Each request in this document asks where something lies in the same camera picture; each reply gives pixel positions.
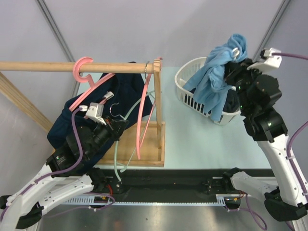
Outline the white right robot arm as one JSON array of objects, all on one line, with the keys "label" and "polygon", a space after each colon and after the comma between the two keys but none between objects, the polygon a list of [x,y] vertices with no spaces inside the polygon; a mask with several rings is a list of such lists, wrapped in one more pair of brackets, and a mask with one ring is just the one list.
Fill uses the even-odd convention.
[{"label": "white right robot arm", "polygon": [[277,185],[266,184],[239,168],[223,174],[227,193],[245,192],[264,203],[277,221],[299,220],[308,214],[308,184],[291,152],[288,129],[274,109],[281,98],[278,80],[251,59],[225,65],[225,80],[236,87],[244,127],[265,154]]}]

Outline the light blue shorts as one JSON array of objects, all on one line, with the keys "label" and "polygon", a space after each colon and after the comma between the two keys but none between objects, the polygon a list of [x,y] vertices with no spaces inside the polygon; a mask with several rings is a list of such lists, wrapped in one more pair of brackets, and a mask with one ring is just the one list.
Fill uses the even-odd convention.
[{"label": "light blue shorts", "polygon": [[184,84],[185,90],[194,90],[194,101],[204,105],[203,112],[210,112],[213,121],[220,121],[228,90],[231,89],[231,85],[224,81],[224,65],[228,62],[239,63],[246,58],[246,38],[241,34],[232,34],[225,44],[209,53],[204,66]]}]

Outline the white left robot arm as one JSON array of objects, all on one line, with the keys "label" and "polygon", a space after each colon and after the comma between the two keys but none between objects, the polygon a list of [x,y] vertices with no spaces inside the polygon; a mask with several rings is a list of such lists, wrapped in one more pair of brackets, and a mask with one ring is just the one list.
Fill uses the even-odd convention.
[{"label": "white left robot arm", "polygon": [[38,174],[17,193],[1,196],[0,229],[27,229],[61,203],[84,193],[108,197],[113,204],[114,198],[104,193],[108,180],[103,172],[99,168],[85,171],[84,165],[106,143],[118,140],[127,125],[127,120],[109,117],[100,119],[95,129],[73,123],[73,132]]}]

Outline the pink plastic hanger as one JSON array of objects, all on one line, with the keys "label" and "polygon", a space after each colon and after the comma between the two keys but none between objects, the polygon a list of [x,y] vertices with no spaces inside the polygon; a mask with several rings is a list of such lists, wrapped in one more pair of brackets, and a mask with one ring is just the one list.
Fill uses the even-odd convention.
[{"label": "pink plastic hanger", "polygon": [[87,82],[89,84],[89,88],[83,93],[81,94],[69,107],[69,110],[71,112],[73,112],[75,109],[77,109],[78,106],[81,105],[81,103],[94,91],[96,90],[100,85],[102,85],[103,83],[105,83],[106,81],[108,81],[109,79],[111,79],[113,76],[115,76],[115,73],[108,73],[107,75],[105,75],[103,78],[101,78],[100,80],[98,80],[97,82],[95,82],[92,78],[91,74],[86,75],[85,77],[82,77],[80,75],[80,69],[82,67],[82,65],[84,64],[90,64],[93,62],[93,59],[91,57],[82,57],[80,59],[78,59],[74,66],[73,66],[73,77],[75,78],[75,80],[79,83],[85,83]]}]

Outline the pale green hanger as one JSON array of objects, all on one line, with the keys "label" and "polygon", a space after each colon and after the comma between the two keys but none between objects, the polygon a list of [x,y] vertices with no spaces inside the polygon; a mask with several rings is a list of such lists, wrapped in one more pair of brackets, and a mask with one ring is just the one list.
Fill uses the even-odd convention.
[{"label": "pale green hanger", "polygon": [[[152,108],[151,108],[151,111],[150,111],[150,115],[149,115],[149,118],[148,118],[148,122],[150,122],[150,118],[152,116],[152,113],[153,113],[153,110],[155,109],[155,106],[156,106],[156,102],[155,102],[155,96],[154,96],[154,90],[146,93],[146,98],[150,96],[154,99],[154,103],[152,105]],[[139,98],[132,106],[131,108],[128,110],[128,112],[126,113],[125,116],[122,116],[122,115],[119,115],[122,119],[124,120],[127,120],[128,121],[128,125],[126,126],[125,130],[132,127],[133,125],[135,125],[137,123],[137,119],[135,119],[135,122],[134,123],[131,123],[131,121],[129,121],[129,117],[130,115],[135,111],[136,107],[141,103],[141,98]],[[140,138],[144,138],[145,136],[145,133],[146,133],[146,128],[144,128],[141,132],[141,135],[140,135]],[[118,148],[119,148],[119,141],[115,141],[115,148],[114,148],[114,164],[113,164],[113,167],[114,167],[114,173],[115,173],[115,176],[118,180],[118,182],[122,182],[122,179],[119,175],[119,171],[118,171],[118,166],[123,166],[123,168],[120,170],[121,173],[123,173],[124,171],[127,170],[130,162],[131,162],[131,159],[134,155],[134,153],[136,152],[136,148],[133,150],[132,154],[130,155],[130,158],[128,160],[128,163],[127,164],[122,164],[122,163],[119,163],[117,161],[117,158],[118,158]]]}]

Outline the dark grey shorts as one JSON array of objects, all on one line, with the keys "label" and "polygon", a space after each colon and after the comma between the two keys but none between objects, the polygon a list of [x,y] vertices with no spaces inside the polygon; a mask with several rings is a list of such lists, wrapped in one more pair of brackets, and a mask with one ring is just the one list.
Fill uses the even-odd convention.
[{"label": "dark grey shorts", "polygon": [[[185,96],[184,102],[187,103],[188,100],[190,100],[189,106],[193,107],[194,109],[197,109],[199,112],[203,112],[203,105],[194,102],[192,97]],[[234,91],[233,89],[228,90],[226,102],[223,107],[223,112],[234,113],[238,110],[239,107],[240,103],[236,91]]]}]

